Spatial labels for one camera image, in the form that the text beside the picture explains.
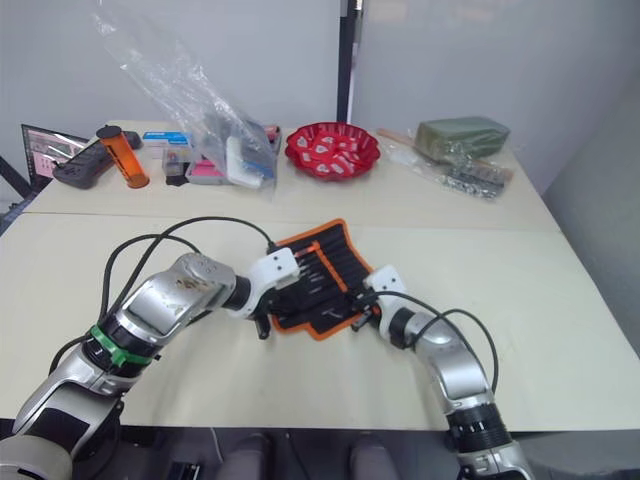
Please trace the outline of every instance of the white table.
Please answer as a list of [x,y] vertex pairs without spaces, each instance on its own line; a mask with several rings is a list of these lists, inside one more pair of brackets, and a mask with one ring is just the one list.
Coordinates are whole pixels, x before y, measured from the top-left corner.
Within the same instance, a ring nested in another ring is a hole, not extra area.
[[[136,130],[140,136],[150,130],[171,128],[158,122],[111,123]],[[316,224],[342,217],[350,225],[379,227],[559,231],[509,150],[497,160],[513,168],[515,176],[504,195],[493,203],[426,181],[386,158],[366,177],[339,184],[319,182],[297,172],[281,153],[278,188],[270,198],[235,186],[168,186],[161,161],[152,159],[148,148],[137,156],[151,177],[147,187],[128,188],[120,172],[111,168],[90,191],[52,182],[27,211],[183,218],[224,214],[257,222]]]
[[[0,237],[1,417],[15,415],[58,347],[95,321],[109,252],[175,220],[26,214]],[[313,226],[262,225],[274,238]],[[510,429],[640,428],[640,362],[561,234],[350,231],[364,257],[374,266],[394,264],[413,294],[440,308],[469,309],[487,324],[501,362],[497,400]],[[181,233],[238,273],[264,248],[259,235],[235,225],[197,224]],[[131,250],[117,264],[113,290],[142,248]],[[144,274],[167,268],[183,251],[163,244]],[[490,371],[482,335],[464,319],[458,324]],[[445,427],[420,365],[370,328],[324,342],[306,332],[275,332],[259,341],[252,323],[219,312],[187,329],[163,354],[127,395],[124,422]]]
[[[140,133],[166,124],[117,122]],[[382,159],[351,184],[318,183],[281,157],[271,199],[236,187],[164,184],[160,162],[141,190],[108,171],[80,191],[52,183],[0,237],[0,416],[12,417],[54,352],[95,321],[104,262],[124,240],[195,215],[235,215],[281,239],[334,217],[374,266],[395,265],[411,293],[459,306],[491,330],[501,361],[497,399],[512,430],[640,428],[640,361],[513,156],[504,196],[483,202]],[[181,234],[238,273],[264,250],[239,226]],[[117,292],[142,247],[125,252]],[[144,274],[182,252],[167,243]],[[490,371],[479,331],[458,322]],[[19,363],[20,374],[16,375]],[[126,397],[124,421],[143,425],[444,428],[425,372],[366,328],[324,342],[305,332],[257,340],[224,312],[187,329]]]

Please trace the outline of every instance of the white wall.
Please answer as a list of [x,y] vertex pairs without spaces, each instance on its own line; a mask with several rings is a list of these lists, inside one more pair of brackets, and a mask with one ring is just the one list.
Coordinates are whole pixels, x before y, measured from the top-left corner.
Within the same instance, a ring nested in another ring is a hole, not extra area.
[[[109,119],[164,119],[121,72],[93,0],[0,0],[0,154],[26,177],[20,124],[90,137]],[[171,25],[217,90],[260,121],[334,119],[340,2],[132,0]],[[0,201],[17,195],[0,185]]]
[[357,62],[355,123],[490,116],[544,191],[640,66],[640,2],[366,0]]
[[545,201],[640,355],[640,71]]

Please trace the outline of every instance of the green band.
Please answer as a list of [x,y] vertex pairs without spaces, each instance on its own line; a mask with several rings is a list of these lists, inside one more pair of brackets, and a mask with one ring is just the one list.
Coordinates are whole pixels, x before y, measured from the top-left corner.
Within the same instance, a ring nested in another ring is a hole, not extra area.
[[90,333],[93,338],[98,341],[102,348],[104,348],[111,354],[111,363],[113,363],[116,367],[121,367],[125,362],[137,363],[138,365],[149,365],[152,361],[151,358],[142,357],[140,355],[129,353],[128,351],[123,350],[118,345],[116,345],[113,340],[107,337],[97,325],[91,327]]

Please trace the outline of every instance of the orange trim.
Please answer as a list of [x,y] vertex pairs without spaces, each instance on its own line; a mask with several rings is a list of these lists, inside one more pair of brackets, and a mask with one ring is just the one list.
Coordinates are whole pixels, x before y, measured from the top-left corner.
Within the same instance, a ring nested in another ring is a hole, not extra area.
[[[318,234],[318,233],[323,232],[325,230],[328,230],[329,228],[334,227],[336,225],[341,225],[342,226],[342,232],[344,233],[344,237],[345,237],[345,240],[347,242],[347,247],[355,255],[355,257],[362,264],[362,266],[369,273],[371,273],[373,271],[373,268],[371,268],[371,266],[367,262],[365,262],[365,260],[360,256],[358,251],[354,248],[353,243],[351,242],[351,237],[349,236],[349,230],[347,229],[347,224],[342,218],[336,218],[335,220],[331,220],[330,222],[327,222],[327,223],[325,223],[323,225],[320,225],[319,227],[312,228],[311,230],[307,230],[306,232],[300,233],[298,235],[294,235],[293,237],[289,237],[289,238],[286,238],[284,240],[280,240],[279,242],[276,242],[276,245],[281,247],[281,246],[286,245],[288,243],[297,242],[298,240],[303,240],[303,239],[305,239],[305,238],[307,238],[307,237],[309,237],[311,235]],[[304,253],[311,253],[313,251],[316,252],[316,254],[318,255],[318,258],[320,258],[320,261],[322,262],[322,264],[327,268],[327,270],[329,270],[329,273],[331,274],[333,279],[336,281],[336,283],[340,287],[340,290],[342,292],[346,292],[348,290],[347,285],[344,283],[344,281],[342,280],[342,278],[340,277],[338,272],[335,270],[335,268],[333,267],[333,265],[331,264],[329,259],[326,257],[326,255],[322,251],[322,248],[320,247],[320,244],[317,241],[314,241],[311,244],[311,246],[308,247],[306,250],[307,251],[303,250],[303,252]],[[338,325],[335,325],[333,328],[327,330],[326,332],[324,332],[322,334],[316,332],[313,329],[313,327],[311,326],[310,322],[301,323],[300,325],[296,325],[295,327],[291,327],[291,328],[282,328],[282,326],[280,325],[280,322],[278,321],[278,317],[276,315],[272,315],[271,318],[273,320],[272,321],[273,327],[278,332],[281,332],[281,333],[295,333],[295,332],[299,332],[301,330],[306,330],[307,333],[309,333],[309,335],[311,335],[311,337],[314,340],[321,341],[321,340],[326,340],[331,335],[334,335],[335,333],[338,333],[340,330],[343,330],[346,327],[350,326],[353,322],[355,322],[360,317],[360,315],[361,314],[353,315],[352,317],[347,318],[343,322],[340,322]]]

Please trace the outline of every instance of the black cylinder cap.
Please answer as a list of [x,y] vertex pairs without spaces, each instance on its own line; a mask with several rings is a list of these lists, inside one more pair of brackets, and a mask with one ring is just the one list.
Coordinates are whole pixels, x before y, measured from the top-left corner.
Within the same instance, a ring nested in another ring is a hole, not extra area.
[[122,133],[122,129],[117,125],[105,125],[96,132],[98,138],[113,138]]

